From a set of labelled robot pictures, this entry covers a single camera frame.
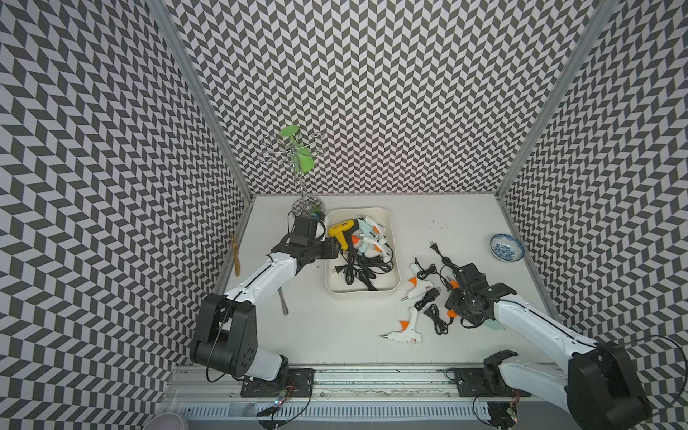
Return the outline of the yellow glue gun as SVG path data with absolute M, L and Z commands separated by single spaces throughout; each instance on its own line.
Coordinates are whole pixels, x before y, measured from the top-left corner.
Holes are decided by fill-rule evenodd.
M 328 234 L 339 241 L 342 252 L 348 252 L 354 247 L 352 236 L 356 230 L 358 230 L 356 220 L 345 220 L 329 227 Z

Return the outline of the black glue gun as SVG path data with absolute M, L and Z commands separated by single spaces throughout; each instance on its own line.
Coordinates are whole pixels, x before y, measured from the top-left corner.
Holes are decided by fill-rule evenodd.
M 358 219 L 362 217 L 367 217 L 370 223 L 375 221 L 383 228 L 383 233 L 386 236 L 385 227 L 370 216 L 362 215 L 351 220 L 358 221 Z M 377 291 L 376 286 L 374 286 L 374 280 L 376 280 L 379 276 L 391 273 L 395 268 L 395 263 L 393 262 L 393 249 L 386 237 L 386 245 L 388 245 L 392 251 L 392 260 L 384 262 L 381 257 L 375 257 L 372 259 L 366 258 L 358 252 L 358 247 L 360 247 L 360 238 L 358 237 L 359 233 L 360 230 L 358 226 L 358 230 L 356 230 L 352 236 L 354 247 L 348 252 L 342 252 L 340 249 L 340 255 L 344 258 L 345 263 L 336 266 L 333 271 L 336 274 L 343 273 L 345 281 L 349 286 L 352 286 L 354 281 L 359 281 L 367 288 L 368 291 Z

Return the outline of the small white glue gun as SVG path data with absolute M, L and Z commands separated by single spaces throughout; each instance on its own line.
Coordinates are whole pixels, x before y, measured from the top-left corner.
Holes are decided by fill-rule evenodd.
M 431 273 L 428 270 L 422 269 L 418 263 L 412 263 L 410 270 L 412 277 L 408 282 L 411 288 L 402 298 L 402 301 L 423 297 L 428 290 L 435 288 L 435 284 L 429 279 Z

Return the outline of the mint green glue gun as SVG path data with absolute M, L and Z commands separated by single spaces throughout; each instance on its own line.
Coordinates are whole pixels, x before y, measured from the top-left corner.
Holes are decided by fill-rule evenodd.
M 362 217 L 358 219 L 358 225 L 360 230 L 360 233 L 358 234 L 359 238 L 362 236 L 370 236 L 380 240 L 381 242 L 387 242 L 386 236 L 383 233 L 383 228 L 375 221 L 370 223 L 367 217 Z

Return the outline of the white plastic storage box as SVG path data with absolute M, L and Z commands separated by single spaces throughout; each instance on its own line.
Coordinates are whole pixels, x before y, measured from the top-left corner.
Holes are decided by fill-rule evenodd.
M 344 246 L 325 265 L 325 287 L 337 299 L 388 297 L 401 284 L 391 215 L 381 207 L 328 213 L 328 232 Z

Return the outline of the white glue gun orange trigger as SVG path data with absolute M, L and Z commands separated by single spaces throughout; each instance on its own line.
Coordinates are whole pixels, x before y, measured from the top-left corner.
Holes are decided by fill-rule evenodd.
M 386 243 L 371 236 L 362 236 L 360 238 L 360 247 L 358 252 L 366 258 L 381 257 L 384 262 L 392 260 L 392 251 Z

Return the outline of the mint glue gun front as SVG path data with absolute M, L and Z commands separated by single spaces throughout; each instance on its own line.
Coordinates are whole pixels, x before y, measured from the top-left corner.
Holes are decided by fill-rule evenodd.
M 487 319 L 483 322 L 483 326 L 496 331 L 504 331 L 505 327 L 499 321 Z

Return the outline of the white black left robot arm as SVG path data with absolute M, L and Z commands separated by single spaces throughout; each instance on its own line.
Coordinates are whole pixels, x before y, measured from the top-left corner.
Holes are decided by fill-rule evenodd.
M 340 242 L 327 236 L 324 215 L 300 214 L 264 263 L 225 294 L 201 303 L 189 347 L 193 363 L 234 378 L 268 382 L 286 377 L 288 359 L 258 346 L 257 309 L 310 263 L 332 260 Z

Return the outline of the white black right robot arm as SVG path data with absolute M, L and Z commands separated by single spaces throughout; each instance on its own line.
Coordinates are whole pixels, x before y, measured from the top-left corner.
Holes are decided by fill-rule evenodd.
M 543 314 L 504 283 L 490 284 L 473 263 L 453 266 L 450 313 L 470 327 L 488 322 L 519 333 L 553 365 L 503 349 L 483 361 L 482 392 L 526 392 L 568 412 L 582 429 L 630 429 L 649 419 L 652 406 L 626 349 L 599 343 Z

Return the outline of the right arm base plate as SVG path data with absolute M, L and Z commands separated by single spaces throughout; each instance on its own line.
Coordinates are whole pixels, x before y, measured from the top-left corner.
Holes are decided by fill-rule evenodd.
M 445 376 L 455 384 L 461 398 L 487 396 L 515 398 L 516 390 L 507 386 L 501 374 L 491 368 L 451 368 Z

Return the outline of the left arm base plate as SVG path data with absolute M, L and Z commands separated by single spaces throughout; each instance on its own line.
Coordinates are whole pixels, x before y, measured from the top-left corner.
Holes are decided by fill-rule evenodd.
M 313 392 L 315 369 L 290 368 L 286 374 L 273 381 L 247 377 L 241 385 L 242 398 L 268 399 L 277 398 L 282 392 L 292 398 L 309 398 Z

